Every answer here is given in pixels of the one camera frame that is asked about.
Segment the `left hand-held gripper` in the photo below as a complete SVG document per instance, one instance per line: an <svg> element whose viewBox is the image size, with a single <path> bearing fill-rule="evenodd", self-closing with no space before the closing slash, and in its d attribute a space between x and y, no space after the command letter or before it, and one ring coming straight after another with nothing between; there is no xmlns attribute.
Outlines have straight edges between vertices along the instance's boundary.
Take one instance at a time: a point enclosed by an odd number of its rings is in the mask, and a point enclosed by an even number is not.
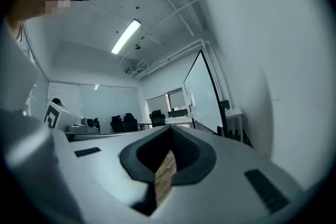
<svg viewBox="0 0 336 224"><path fill-rule="evenodd" d="M72 124L81 124L82 118L60 107L52 101L47 101L44 122L51 129L67 129Z"/></svg>

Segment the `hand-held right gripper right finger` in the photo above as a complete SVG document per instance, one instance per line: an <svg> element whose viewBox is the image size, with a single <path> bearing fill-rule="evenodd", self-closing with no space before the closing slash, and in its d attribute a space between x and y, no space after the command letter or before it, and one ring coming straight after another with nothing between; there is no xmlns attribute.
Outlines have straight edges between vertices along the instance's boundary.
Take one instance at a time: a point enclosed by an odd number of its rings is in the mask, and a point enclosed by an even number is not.
<svg viewBox="0 0 336 224"><path fill-rule="evenodd" d="M292 216L303 190L286 171L241 142L182 130L211 145L216 163L199 183L172 187L151 219L162 224L277 224Z"/></svg>

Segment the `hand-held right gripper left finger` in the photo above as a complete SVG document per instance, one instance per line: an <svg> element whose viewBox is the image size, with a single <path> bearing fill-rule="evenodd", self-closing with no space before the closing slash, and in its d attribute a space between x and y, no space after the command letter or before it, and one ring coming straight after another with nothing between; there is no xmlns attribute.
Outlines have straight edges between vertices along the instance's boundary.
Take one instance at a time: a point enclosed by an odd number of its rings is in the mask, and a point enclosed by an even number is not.
<svg viewBox="0 0 336 224"><path fill-rule="evenodd" d="M155 127L78 142L69 142L64 132L51 130L59 168L79 207L82 224L171 224L131 207L144 197L147 184L133 180L119 160L124 147L164 130Z"/></svg>

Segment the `grey machine with round lens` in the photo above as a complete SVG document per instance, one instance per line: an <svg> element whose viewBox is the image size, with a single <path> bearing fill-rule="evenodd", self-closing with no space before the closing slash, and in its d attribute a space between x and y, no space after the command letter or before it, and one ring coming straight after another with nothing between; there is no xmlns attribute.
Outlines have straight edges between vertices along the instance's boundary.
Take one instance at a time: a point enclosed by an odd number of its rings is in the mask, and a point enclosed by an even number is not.
<svg viewBox="0 0 336 224"><path fill-rule="evenodd" d="M95 126L94 119L83 118L81 123L71 124L66 127L66 131L75 134L99 134L99 128Z"/></svg>

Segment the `grey office desk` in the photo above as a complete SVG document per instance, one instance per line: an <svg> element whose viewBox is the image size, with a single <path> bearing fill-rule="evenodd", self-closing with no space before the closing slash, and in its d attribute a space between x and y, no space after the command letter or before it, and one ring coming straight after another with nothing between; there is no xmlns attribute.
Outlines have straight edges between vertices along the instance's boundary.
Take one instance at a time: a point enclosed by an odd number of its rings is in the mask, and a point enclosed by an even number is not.
<svg viewBox="0 0 336 224"><path fill-rule="evenodd" d="M65 132L65 135L70 141L83 141L83 140L94 140L100 138L109 138L115 136L121 136L125 134L131 134L133 132L121 132L121 133L108 133L108 134L90 134L90 133L73 133Z"/></svg>

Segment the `white office desk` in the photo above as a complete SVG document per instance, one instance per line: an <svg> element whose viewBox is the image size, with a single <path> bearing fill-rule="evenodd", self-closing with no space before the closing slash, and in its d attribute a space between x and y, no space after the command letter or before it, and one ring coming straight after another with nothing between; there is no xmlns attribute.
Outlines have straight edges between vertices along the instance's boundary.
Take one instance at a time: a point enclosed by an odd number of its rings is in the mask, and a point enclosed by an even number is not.
<svg viewBox="0 0 336 224"><path fill-rule="evenodd" d="M244 133L243 133L243 122L242 122L242 111L238 108L228 109L225 112L226 119L229 121L229 126L231 127L232 135L240 137L240 141L244 142ZM238 135L236 135L236 126L235 122L238 122Z"/></svg>
<svg viewBox="0 0 336 224"><path fill-rule="evenodd" d="M165 119L165 124L166 125L182 125L184 127L193 127L192 119L186 116ZM152 121L151 120L140 121L138 122L138 125L144 125L147 128L149 128L150 126L152 126Z"/></svg>

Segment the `grey roller blind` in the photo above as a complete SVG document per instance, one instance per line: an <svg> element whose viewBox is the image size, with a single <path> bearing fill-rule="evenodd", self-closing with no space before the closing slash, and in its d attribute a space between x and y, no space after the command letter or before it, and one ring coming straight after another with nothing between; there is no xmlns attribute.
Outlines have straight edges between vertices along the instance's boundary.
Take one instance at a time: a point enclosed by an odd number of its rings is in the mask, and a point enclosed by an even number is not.
<svg viewBox="0 0 336 224"><path fill-rule="evenodd" d="M182 88L168 92L170 105L172 109L185 107L185 99Z"/></svg>
<svg viewBox="0 0 336 224"><path fill-rule="evenodd" d="M167 113L169 111L169 106L167 104L167 99L166 99L165 94L147 99L147 105L148 105L148 110L150 114L153 111L160 110L162 114L165 114L167 116Z"/></svg>

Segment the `long ceiling light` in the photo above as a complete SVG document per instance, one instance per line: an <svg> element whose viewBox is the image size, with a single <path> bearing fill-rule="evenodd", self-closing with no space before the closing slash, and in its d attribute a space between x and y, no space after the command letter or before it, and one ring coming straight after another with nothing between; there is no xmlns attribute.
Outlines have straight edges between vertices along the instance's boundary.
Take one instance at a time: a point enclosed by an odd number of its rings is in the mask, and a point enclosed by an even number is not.
<svg viewBox="0 0 336 224"><path fill-rule="evenodd" d="M132 37L132 35L141 27L141 22L137 19L134 19L125 31L122 33L116 44L111 50L112 54L117 55L123 46L127 43L127 41Z"/></svg>

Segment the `white ceiling pipes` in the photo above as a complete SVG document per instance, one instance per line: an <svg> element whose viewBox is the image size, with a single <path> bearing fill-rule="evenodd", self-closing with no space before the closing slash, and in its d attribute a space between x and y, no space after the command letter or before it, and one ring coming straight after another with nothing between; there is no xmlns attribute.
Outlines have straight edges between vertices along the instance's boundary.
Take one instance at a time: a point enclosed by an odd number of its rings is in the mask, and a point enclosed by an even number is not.
<svg viewBox="0 0 336 224"><path fill-rule="evenodd" d="M173 53L159 59L157 62L146 68L144 71L139 72L133 77L134 80L140 80L145 76L157 71L158 69L168 65L169 63L178 60L196 50L206 49L206 44L209 44L209 40L197 39L186 45L185 47L174 51Z"/></svg>

